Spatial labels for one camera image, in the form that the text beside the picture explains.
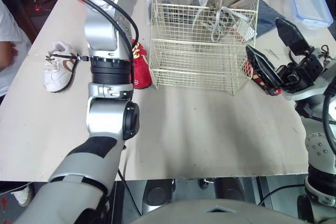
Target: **white shirt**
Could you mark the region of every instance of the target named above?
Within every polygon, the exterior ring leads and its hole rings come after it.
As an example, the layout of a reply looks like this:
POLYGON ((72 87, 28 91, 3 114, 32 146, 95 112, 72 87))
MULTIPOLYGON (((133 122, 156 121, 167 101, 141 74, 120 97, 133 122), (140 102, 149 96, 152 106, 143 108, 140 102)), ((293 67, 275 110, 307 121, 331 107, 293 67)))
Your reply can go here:
POLYGON ((2 0, 0 0, 0 41, 12 42, 18 51, 18 55, 13 57, 12 63, 0 71, 0 97, 2 97, 7 93, 31 47, 27 35, 19 28, 2 0))

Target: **person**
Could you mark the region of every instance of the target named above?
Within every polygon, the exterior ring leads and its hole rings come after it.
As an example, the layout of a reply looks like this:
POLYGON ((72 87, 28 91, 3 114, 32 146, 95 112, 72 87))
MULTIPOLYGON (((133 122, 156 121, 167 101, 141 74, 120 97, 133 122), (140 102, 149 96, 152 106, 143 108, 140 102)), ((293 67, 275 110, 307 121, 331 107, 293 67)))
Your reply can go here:
MULTIPOLYGON (((0 106, 30 47, 27 35, 0 0, 0 106)), ((26 184, 28 182, 0 182, 0 193, 12 190, 19 205, 27 206, 33 198, 34 188, 32 184, 26 184)))

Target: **white wire basket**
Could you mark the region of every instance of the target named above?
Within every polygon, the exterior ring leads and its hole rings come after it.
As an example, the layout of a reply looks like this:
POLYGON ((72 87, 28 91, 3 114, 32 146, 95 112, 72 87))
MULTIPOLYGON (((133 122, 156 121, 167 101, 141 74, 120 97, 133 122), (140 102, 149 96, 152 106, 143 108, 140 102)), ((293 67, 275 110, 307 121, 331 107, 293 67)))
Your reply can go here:
POLYGON ((245 46, 255 45, 258 1, 249 9, 216 10, 207 0, 175 5, 152 0, 150 72, 162 85, 228 91, 235 95, 252 77, 245 46))

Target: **white table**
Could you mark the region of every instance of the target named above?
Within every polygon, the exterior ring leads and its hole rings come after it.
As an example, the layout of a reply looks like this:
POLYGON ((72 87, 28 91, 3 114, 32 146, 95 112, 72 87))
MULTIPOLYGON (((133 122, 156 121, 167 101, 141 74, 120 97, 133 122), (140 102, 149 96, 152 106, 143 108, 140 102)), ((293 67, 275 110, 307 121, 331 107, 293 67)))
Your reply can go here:
MULTIPOLYGON (((281 12, 281 0, 265 1, 281 12)), ((138 0, 133 18, 146 49, 147 15, 147 0, 138 0)), ((58 0, 20 68, 0 107, 0 180, 47 181, 68 152, 87 139, 89 63, 79 63, 69 90, 55 94, 43 88, 44 56, 53 41, 61 39, 87 55, 85 16, 78 1, 58 0)), ((307 38, 309 43, 323 41, 335 53, 329 31, 320 34, 321 41, 307 38)), ((275 30, 257 40, 258 49, 264 45, 275 53, 283 50, 275 30)), ((160 86, 135 90, 133 100, 140 106, 141 126, 122 152, 126 179, 307 172, 305 130, 294 102, 265 95, 252 81, 235 97, 160 86)))

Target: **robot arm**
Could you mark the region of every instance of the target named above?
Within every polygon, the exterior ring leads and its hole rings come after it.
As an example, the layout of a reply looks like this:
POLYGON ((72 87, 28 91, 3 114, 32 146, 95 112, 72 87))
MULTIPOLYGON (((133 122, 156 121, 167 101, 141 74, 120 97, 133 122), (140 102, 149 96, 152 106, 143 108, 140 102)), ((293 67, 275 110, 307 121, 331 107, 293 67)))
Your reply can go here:
MULTIPOLYGON (((130 22, 102 0, 91 0, 116 20, 131 44, 130 22)), ((112 0, 131 15, 134 0, 112 0)), ((91 61, 89 139, 72 150, 17 223, 84 223, 98 217, 118 171, 125 140, 139 130, 139 107, 131 102, 131 59, 120 33, 88 6, 85 24, 91 61)))

